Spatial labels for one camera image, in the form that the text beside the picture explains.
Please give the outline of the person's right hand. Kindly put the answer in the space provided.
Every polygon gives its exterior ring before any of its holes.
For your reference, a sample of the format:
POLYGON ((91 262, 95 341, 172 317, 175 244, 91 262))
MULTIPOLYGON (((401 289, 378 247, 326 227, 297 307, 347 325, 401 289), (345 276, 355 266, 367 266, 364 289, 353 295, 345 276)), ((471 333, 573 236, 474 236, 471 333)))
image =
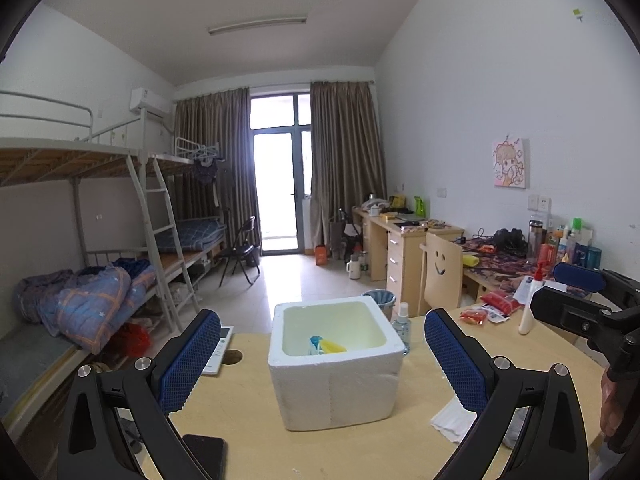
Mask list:
POLYGON ((618 398, 618 382, 612 382, 608 378, 608 372, 604 372, 601 378, 601 413, 600 429, 605 437, 612 438, 624 418, 624 410, 618 398))

